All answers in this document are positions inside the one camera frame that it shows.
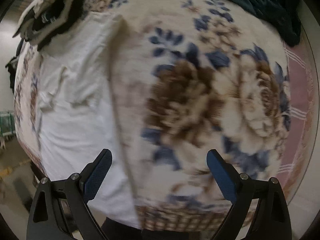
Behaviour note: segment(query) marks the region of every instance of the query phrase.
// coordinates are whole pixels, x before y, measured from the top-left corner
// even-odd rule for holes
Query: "bed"
[[[43,56],[21,50],[15,128],[44,174],[65,179],[109,148],[113,167],[89,206],[136,228],[214,231],[230,208],[205,163],[215,148],[252,178],[276,176],[290,202],[318,115],[303,37],[291,48],[226,0],[86,0],[80,21],[99,13],[123,20],[94,105],[65,104],[61,74],[42,108]]]

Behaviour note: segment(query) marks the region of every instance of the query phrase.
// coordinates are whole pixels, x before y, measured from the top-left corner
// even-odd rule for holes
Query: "floral blanket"
[[[225,0],[86,0],[83,18],[88,11],[115,11],[125,19],[110,48],[110,86],[142,228],[219,226],[230,202],[206,165],[210,149],[253,179],[280,173],[286,187],[299,148],[287,151],[287,138],[294,133],[302,143],[312,96],[290,94],[291,73],[299,66],[290,65],[290,48],[272,26]],[[39,66],[28,72],[35,52],[26,47],[23,53],[15,87],[17,134],[24,145],[36,145],[27,137],[35,136]],[[305,94],[312,82],[307,68],[304,63],[300,80],[294,77],[295,91]],[[28,85],[31,95],[24,96]],[[21,105],[26,100],[30,108]],[[292,131],[298,101],[295,116],[303,126]],[[32,135],[21,124],[25,118]],[[40,166],[35,147],[31,152]]]

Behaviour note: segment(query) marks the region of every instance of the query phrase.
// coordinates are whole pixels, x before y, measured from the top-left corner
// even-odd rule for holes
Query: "mattress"
[[[296,178],[310,158],[306,147],[313,143],[314,84],[303,40],[290,48],[271,25],[225,0],[86,0],[83,19],[92,11],[119,13],[124,23],[109,48],[108,85],[102,85],[111,99],[102,99],[104,107],[89,111],[85,119],[77,118],[71,108],[61,115],[58,107],[42,111],[39,117],[43,58],[28,43],[21,50],[14,93],[16,133],[44,174],[64,179],[99,153],[88,148],[80,153],[75,144],[64,151],[49,136],[57,131],[55,125],[63,125],[69,115],[61,138],[79,134],[78,125],[83,122],[90,133],[83,137],[82,132],[82,141],[109,147],[101,138],[101,131],[106,131],[91,121],[98,116],[106,122],[109,116],[115,126],[106,129],[116,135],[119,148],[112,152],[123,180],[103,184],[99,199],[91,205],[111,219],[149,230],[215,230],[230,203],[208,172],[205,155],[211,148],[252,178],[276,176],[287,199],[292,198]],[[244,67],[239,68],[239,60]],[[259,75],[267,75],[271,83],[266,87],[273,91],[268,114],[272,118],[266,118],[273,125],[267,134],[246,117],[250,109],[232,104],[250,88],[241,90],[242,86],[228,85],[226,79],[247,84],[245,77],[250,77],[252,66]],[[214,76],[213,84],[207,76]],[[274,88],[274,81],[279,88]],[[177,99],[175,95],[184,90],[191,94]],[[200,107],[208,102],[210,108]],[[193,117],[183,119],[186,111],[194,113]],[[45,142],[42,134],[47,135]],[[115,209],[121,206],[117,197],[124,193],[125,207]],[[254,204],[244,225],[253,216]]]

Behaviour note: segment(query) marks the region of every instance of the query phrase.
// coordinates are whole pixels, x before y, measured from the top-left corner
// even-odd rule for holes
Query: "white garment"
[[[109,84],[108,45],[122,16],[90,13],[44,49],[38,123],[42,164],[51,180],[66,179],[92,162],[103,148],[113,162],[89,206],[139,228],[129,179],[120,156]]]

